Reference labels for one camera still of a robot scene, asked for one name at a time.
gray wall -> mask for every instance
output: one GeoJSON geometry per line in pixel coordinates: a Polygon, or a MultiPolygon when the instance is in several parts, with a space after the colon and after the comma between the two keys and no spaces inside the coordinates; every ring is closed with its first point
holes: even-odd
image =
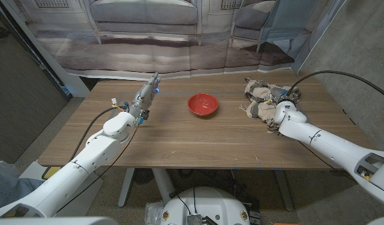
{"type": "MultiPolygon", "coordinates": [[[[347,0],[302,69],[352,73],[384,90],[384,0],[347,0]]],[[[384,151],[384,96],[350,77],[324,74],[317,79],[384,151]]]]}

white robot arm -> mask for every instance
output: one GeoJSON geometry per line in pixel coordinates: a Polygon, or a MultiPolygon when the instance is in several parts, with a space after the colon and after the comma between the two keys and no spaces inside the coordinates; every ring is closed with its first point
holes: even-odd
{"type": "Polygon", "coordinates": [[[102,130],[87,140],[86,147],[74,159],[35,191],[0,208],[0,218],[54,216],[90,173],[119,153],[120,144],[129,140],[127,129],[134,128],[140,119],[147,119],[147,109],[158,92],[159,82],[158,73],[155,73],[137,92],[129,112],[120,112],[108,120],[102,130]]]}
{"type": "Polygon", "coordinates": [[[284,99],[276,106],[279,132],[308,144],[341,166],[369,194],[384,204],[384,151],[360,147],[350,141],[307,123],[293,102],[284,99]]]}

black cable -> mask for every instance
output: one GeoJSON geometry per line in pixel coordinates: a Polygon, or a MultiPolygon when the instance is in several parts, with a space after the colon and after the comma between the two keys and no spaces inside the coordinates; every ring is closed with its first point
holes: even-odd
{"type": "Polygon", "coordinates": [[[179,197],[179,195],[177,194],[177,197],[179,198],[179,200],[186,206],[187,210],[189,211],[189,215],[192,215],[192,213],[190,213],[190,209],[189,207],[187,207],[186,203],[184,201],[181,200],[181,198],[179,197]]]}
{"type": "Polygon", "coordinates": [[[364,82],[365,84],[367,84],[367,85],[373,87],[373,88],[374,88],[375,90],[377,90],[380,94],[384,95],[384,90],[382,90],[382,89],[380,89],[378,86],[372,84],[370,81],[367,81],[366,79],[363,79],[363,78],[361,78],[361,77],[359,77],[359,76],[356,76],[356,75],[354,75],[354,74],[349,74],[349,73],[347,73],[347,72],[345,73],[345,72],[340,72],[340,71],[318,71],[318,72],[313,72],[313,73],[311,73],[311,74],[309,74],[309,75],[307,75],[307,76],[305,76],[305,77],[299,79],[299,80],[298,80],[295,84],[293,84],[293,86],[288,90],[288,92],[286,93],[286,96],[291,95],[291,93],[292,93],[292,91],[293,91],[293,88],[294,88],[298,83],[302,82],[303,80],[305,80],[305,79],[307,79],[307,78],[309,78],[309,77],[312,77],[312,76],[317,75],[317,74],[323,74],[323,73],[340,74],[340,75],[344,75],[344,76],[349,76],[349,77],[351,77],[351,78],[355,78],[355,79],[357,79],[357,80],[359,80],[359,81],[362,81],[362,82],[364,82]]]}
{"type": "MultiPolygon", "coordinates": [[[[329,163],[325,162],[323,159],[321,159],[318,155],[316,155],[311,149],[309,149],[308,147],[306,147],[303,143],[301,143],[300,141],[298,141],[302,146],[304,146],[307,150],[309,150],[314,156],[316,156],[317,158],[319,158],[323,163],[325,163],[326,165],[328,165],[330,168],[333,169],[333,171],[330,171],[334,176],[336,176],[333,172],[335,171],[338,171],[336,168],[334,168],[333,166],[331,166],[329,163]]],[[[354,179],[346,176],[346,175],[343,175],[345,176],[346,178],[349,178],[351,179],[352,181],[355,181],[354,179]]]]}
{"type": "Polygon", "coordinates": [[[71,160],[74,159],[75,155],[76,155],[77,152],[78,152],[79,147],[81,146],[82,142],[84,141],[84,139],[85,139],[85,137],[86,137],[86,134],[89,132],[90,128],[91,128],[92,125],[96,122],[96,120],[97,120],[99,117],[101,117],[103,114],[105,114],[106,112],[111,111],[111,110],[113,110],[113,109],[118,109],[118,108],[117,108],[117,107],[111,107],[111,108],[108,108],[108,109],[102,111],[99,115],[97,115],[97,116],[92,120],[92,122],[89,124],[89,126],[88,126],[87,129],[85,130],[84,135],[82,135],[81,140],[79,140],[79,143],[78,143],[77,147],[75,148],[74,152],[72,153],[72,156],[71,156],[71,158],[69,159],[69,162],[71,162],[71,160]]]}
{"type": "Polygon", "coordinates": [[[194,193],[194,187],[193,187],[193,201],[194,201],[194,213],[197,214],[197,209],[196,209],[196,195],[194,193]]]}
{"type": "MultiPolygon", "coordinates": [[[[226,179],[225,177],[223,177],[223,176],[221,176],[221,175],[219,175],[219,174],[215,174],[215,175],[213,176],[213,175],[209,174],[209,172],[205,172],[204,170],[201,170],[201,169],[196,169],[196,171],[198,171],[198,172],[204,174],[205,176],[207,176],[208,178],[210,178],[211,180],[213,180],[213,181],[215,181],[215,182],[217,182],[217,183],[222,183],[222,184],[223,184],[223,182],[218,181],[218,180],[216,179],[216,177],[222,178],[223,180],[227,181],[227,179],[226,179]]],[[[239,186],[239,187],[241,188],[241,190],[247,195],[247,197],[248,197],[250,200],[254,201],[253,204],[256,204],[257,209],[260,208],[260,201],[259,201],[256,197],[253,197],[252,195],[250,195],[250,194],[246,191],[246,189],[245,189],[245,187],[244,187],[243,185],[239,184],[236,180],[234,180],[234,184],[236,184],[237,186],[239,186]]]]}
{"type": "Polygon", "coordinates": [[[67,204],[65,204],[63,207],[61,207],[57,212],[56,214],[61,211],[61,209],[64,209],[64,207],[66,207],[68,204],[70,204],[75,198],[77,198],[78,196],[80,196],[84,191],[86,191],[86,189],[88,189],[90,186],[92,186],[92,184],[94,184],[101,176],[103,176],[103,174],[105,174],[116,162],[117,160],[122,156],[122,153],[124,153],[124,151],[128,148],[130,142],[132,141],[132,139],[134,138],[135,134],[136,134],[136,131],[137,131],[137,128],[139,128],[139,125],[137,125],[135,131],[134,131],[134,134],[132,135],[132,137],[130,138],[129,142],[127,143],[127,145],[125,146],[124,150],[122,150],[122,152],[119,154],[119,156],[117,157],[117,159],[102,173],[100,174],[100,176],[98,176],[90,185],[88,185],[88,187],[86,187],[83,191],[81,191],[79,194],[77,194],[77,196],[73,197],[67,204]]]}
{"type": "Polygon", "coordinates": [[[308,147],[306,147],[303,143],[301,143],[300,141],[298,141],[302,146],[304,146],[307,150],[309,150],[314,156],[316,156],[317,158],[319,158],[319,160],[321,160],[323,163],[325,163],[326,165],[328,165],[330,168],[332,168],[333,170],[337,171],[337,169],[335,169],[333,166],[331,166],[329,163],[325,162],[323,159],[321,159],[318,155],[316,155],[311,149],[309,149],[308,147]]]}

floor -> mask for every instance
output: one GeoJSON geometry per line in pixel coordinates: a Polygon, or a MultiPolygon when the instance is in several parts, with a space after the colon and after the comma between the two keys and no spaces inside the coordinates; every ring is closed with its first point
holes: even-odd
{"type": "MultiPolygon", "coordinates": [[[[72,98],[39,137],[30,145],[15,165],[22,172],[36,160],[54,136],[63,127],[71,114],[83,101],[72,98]]],[[[160,200],[155,181],[133,184],[126,207],[117,207],[125,169],[111,168],[102,176],[104,183],[96,196],[88,216],[108,216],[120,224],[144,224],[144,206],[160,200]]],[[[230,171],[216,171],[229,177],[230,171]]],[[[169,169],[175,188],[179,191],[193,186],[214,186],[231,191],[226,181],[213,181],[201,172],[181,178],[177,170],[169,169]]],[[[262,224],[367,224],[384,216],[384,206],[369,196],[356,182],[343,176],[334,176],[328,171],[287,171],[296,210],[284,210],[272,171],[234,171],[238,183],[245,184],[247,191],[260,201],[262,224]]],[[[243,201],[249,199],[237,193],[243,201]]]]}

